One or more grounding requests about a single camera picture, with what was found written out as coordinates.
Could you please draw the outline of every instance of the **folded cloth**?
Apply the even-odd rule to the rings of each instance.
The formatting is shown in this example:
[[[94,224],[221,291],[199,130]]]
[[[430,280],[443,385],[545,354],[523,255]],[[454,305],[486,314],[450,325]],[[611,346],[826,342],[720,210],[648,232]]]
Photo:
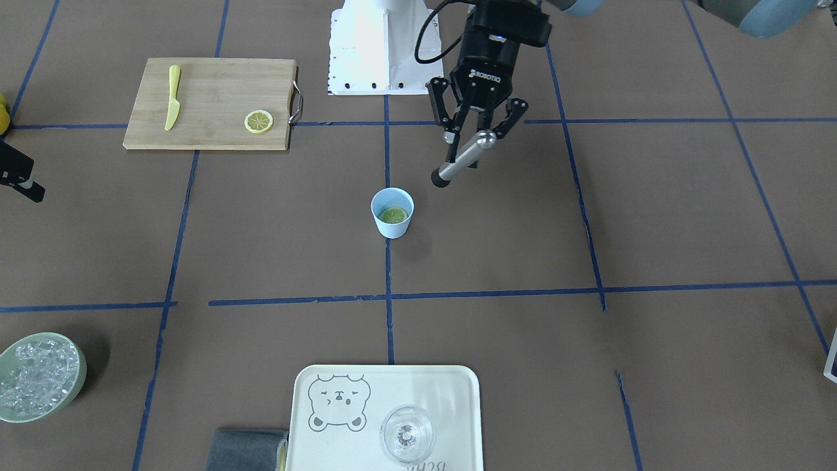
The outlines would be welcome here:
[[[206,471],[280,471],[287,446],[285,430],[216,430]]]

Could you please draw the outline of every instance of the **black rubber tip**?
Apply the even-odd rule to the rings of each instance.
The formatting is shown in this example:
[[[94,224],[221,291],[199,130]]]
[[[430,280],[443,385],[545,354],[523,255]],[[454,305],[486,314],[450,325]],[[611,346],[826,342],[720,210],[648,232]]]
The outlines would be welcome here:
[[[433,173],[430,174],[430,179],[433,180],[433,184],[439,188],[444,188],[450,184],[450,181],[443,180],[442,177],[439,176],[439,169],[436,168]]]

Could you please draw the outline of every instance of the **bowl of ice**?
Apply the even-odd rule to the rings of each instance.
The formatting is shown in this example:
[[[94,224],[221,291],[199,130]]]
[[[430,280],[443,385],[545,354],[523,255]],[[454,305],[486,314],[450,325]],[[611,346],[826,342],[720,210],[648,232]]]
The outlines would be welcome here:
[[[85,356],[72,340],[42,332],[0,355],[0,420],[23,423],[55,414],[85,383]]]

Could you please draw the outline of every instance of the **cutting board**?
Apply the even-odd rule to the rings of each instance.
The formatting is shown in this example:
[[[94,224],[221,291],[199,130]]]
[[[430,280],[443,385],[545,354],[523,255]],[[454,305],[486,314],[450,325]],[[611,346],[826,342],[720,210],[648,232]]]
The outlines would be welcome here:
[[[168,68],[180,65],[180,115],[163,129]],[[126,149],[286,150],[296,61],[280,59],[152,58],[146,63],[122,145]],[[244,118],[273,115],[273,127],[253,134]]]

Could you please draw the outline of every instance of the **knife handle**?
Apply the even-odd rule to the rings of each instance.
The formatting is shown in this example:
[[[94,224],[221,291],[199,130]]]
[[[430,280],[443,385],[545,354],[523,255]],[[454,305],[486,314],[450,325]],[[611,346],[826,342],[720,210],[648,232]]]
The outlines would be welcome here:
[[[177,85],[180,83],[180,65],[168,68],[168,97],[177,98]]]

